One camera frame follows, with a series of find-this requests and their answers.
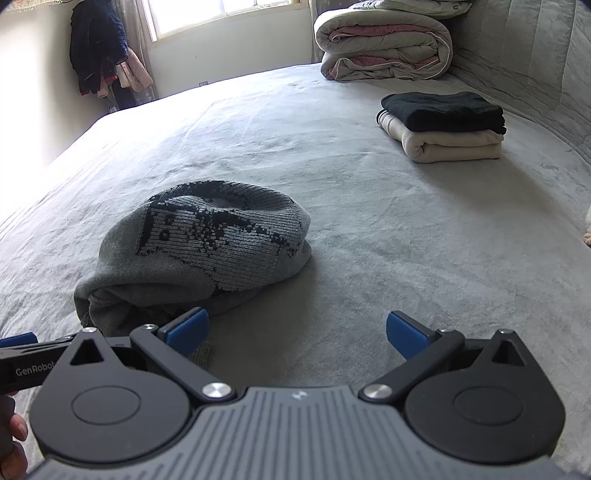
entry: gray ribbed plate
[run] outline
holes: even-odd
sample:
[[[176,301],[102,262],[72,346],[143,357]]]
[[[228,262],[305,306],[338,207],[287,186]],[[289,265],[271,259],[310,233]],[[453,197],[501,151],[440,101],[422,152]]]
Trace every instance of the gray ribbed plate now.
[[[206,407],[170,450],[132,466],[91,471],[49,460],[33,480],[558,480],[548,458],[471,465],[419,440],[392,407],[349,387],[252,387]]]

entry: curtain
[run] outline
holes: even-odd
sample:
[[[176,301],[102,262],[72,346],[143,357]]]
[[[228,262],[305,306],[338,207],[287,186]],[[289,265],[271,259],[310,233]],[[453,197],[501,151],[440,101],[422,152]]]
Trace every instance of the curtain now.
[[[125,34],[127,35],[127,45],[144,64],[144,67],[146,67],[150,76],[154,78],[152,75],[152,69],[150,68],[148,44],[143,33],[137,1],[138,0],[111,0],[111,6],[123,22]],[[156,100],[155,85],[152,85],[141,92],[133,92],[133,94],[138,105]]]
[[[310,12],[312,13],[312,26],[316,21],[316,18],[327,10],[337,10],[339,8],[349,8],[351,5],[356,4],[362,0],[310,0]],[[312,38],[312,45],[314,45],[314,51],[312,53],[312,63],[318,63],[322,61],[322,55],[324,52],[318,48],[316,44],[316,38]]]
[[[12,0],[12,3],[8,5],[5,11],[18,12],[32,10],[33,8],[37,8],[42,5],[66,4],[71,1],[72,0]]]

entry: window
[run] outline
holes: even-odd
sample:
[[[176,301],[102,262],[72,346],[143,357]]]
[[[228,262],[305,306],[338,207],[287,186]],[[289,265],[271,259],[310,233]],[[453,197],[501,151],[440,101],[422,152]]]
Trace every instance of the window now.
[[[152,41],[217,18],[300,0],[142,0]]]

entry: beige folded pants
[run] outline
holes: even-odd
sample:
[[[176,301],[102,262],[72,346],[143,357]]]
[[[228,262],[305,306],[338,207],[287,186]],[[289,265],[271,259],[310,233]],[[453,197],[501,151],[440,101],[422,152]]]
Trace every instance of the beige folded pants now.
[[[402,142],[404,152],[419,163],[436,161],[499,158],[503,135],[492,130],[479,132],[411,132],[395,116],[383,110],[378,123],[393,138]]]

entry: logo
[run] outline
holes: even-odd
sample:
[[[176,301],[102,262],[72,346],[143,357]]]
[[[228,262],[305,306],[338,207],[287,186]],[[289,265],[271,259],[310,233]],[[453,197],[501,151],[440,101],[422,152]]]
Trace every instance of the logo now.
[[[48,370],[51,370],[54,366],[56,366],[55,362],[51,362],[49,364],[32,365],[32,366],[26,367],[26,368],[17,368],[15,370],[15,373],[16,373],[17,377],[22,377],[23,375],[31,375],[31,374],[37,374],[40,372],[47,372]]]
[[[294,397],[296,400],[302,400],[303,398],[306,398],[308,394],[303,390],[300,390],[298,393],[292,393],[291,396]]]

